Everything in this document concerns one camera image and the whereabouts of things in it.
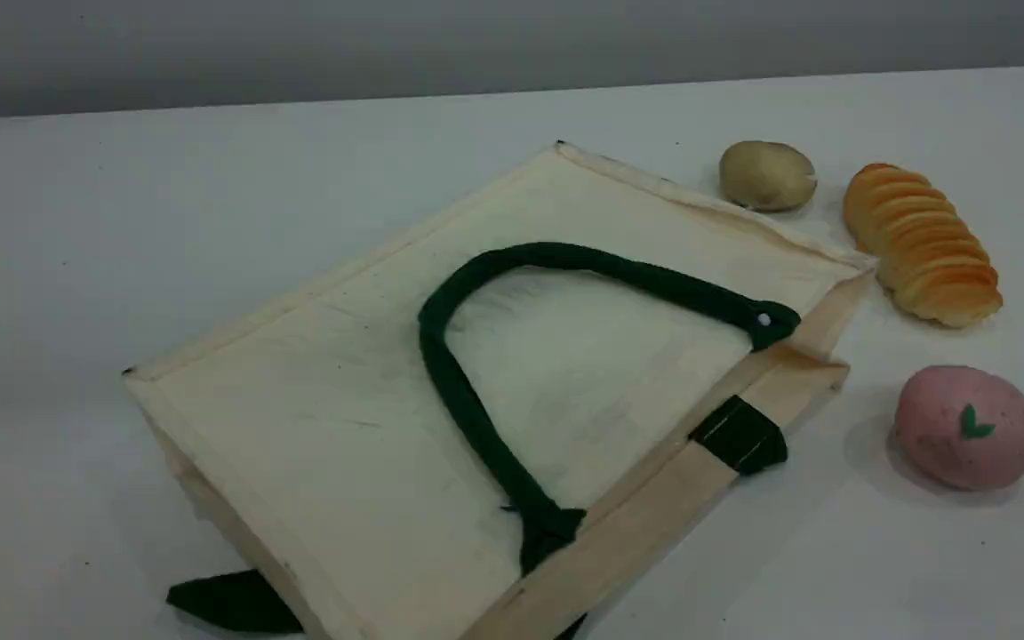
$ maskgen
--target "cream canvas bag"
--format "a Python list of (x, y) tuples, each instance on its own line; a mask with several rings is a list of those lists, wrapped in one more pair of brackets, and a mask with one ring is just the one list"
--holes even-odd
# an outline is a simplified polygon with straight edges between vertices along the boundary
[(551, 640), (784, 459), (871, 268), (561, 142), (125, 380), (309, 637)]

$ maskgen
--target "bread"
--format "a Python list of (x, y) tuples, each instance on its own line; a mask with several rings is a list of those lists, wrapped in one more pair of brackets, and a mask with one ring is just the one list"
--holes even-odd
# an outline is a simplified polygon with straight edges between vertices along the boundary
[(919, 173), (869, 164), (845, 195), (845, 223), (903, 311), (968, 327), (998, 311), (998, 272), (942, 191)]

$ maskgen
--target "white table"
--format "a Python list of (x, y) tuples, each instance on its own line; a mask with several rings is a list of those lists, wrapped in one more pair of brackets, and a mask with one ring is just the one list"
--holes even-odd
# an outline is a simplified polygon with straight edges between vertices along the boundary
[[(946, 190), (1007, 306), (943, 334), (872, 289), (845, 392), (604, 604), (595, 640), (1024, 637), (1024, 479), (944, 490), (886, 449), (913, 370), (1024, 389), (1024, 69), (0, 120), (0, 637), (218, 637), (163, 603), (243, 566), (168, 476), (118, 373), (353, 258), (556, 138), (714, 190), (740, 138), (820, 189), (887, 161)], [(938, 351), (930, 347), (940, 344)]]

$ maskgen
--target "dark green handle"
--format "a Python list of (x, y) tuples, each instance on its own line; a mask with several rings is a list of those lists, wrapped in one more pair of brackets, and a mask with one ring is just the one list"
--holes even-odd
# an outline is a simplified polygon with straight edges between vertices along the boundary
[(441, 284), (418, 314), (421, 355), (430, 380), (468, 444), (508, 495), (523, 519), (520, 567), (527, 574), (552, 552), (574, 540), (586, 515), (582, 509), (561, 509), (496, 432), (488, 411), (472, 388), (449, 346), (444, 331), (453, 313), (481, 287), (521, 266), (593, 271), (618, 280), (647, 294), (742, 329), (760, 351), (787, 339), (800, 324), (792, 308), (717, 287), (685, 272), (618, 258), (593, 248), (564, 243), (531, 243), (482, 253)]

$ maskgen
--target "pink toy fruit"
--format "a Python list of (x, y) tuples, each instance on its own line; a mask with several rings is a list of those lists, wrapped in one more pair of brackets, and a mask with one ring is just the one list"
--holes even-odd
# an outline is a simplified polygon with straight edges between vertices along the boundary
[(1024, 474), (1024, 395), (979, 369), (923, 369), (899, 392), (895, 437), (940, 481), (1000, 488)]

